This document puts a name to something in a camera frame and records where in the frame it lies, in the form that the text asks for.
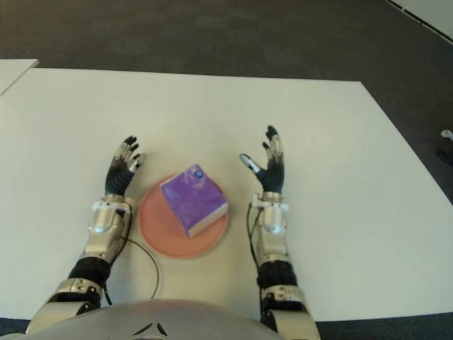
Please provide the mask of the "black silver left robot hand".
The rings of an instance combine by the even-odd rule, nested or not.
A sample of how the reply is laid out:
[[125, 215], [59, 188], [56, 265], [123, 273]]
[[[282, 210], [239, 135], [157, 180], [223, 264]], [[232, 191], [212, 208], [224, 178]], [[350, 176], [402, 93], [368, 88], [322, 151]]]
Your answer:
[[146, 154], [136, 153], [137, 137], [127, 137], [117, 148], [105, 178], [105, 194], [124, 196], [137, 170], [143, 165]]

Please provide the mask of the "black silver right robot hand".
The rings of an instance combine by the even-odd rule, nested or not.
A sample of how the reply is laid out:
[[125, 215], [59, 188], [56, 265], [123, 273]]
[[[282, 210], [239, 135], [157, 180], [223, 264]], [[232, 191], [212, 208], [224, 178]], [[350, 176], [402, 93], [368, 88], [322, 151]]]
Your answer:
[[284, 148], [278, 131], [272, 125], [268, 126], [265, 136], [268, 142], [263, 142], [262, 146], [268, 159], [266, 168], [247, 154], [240, 154], [239, 159], [256, 176], [263, 192], [281, 194], [285, 182]]

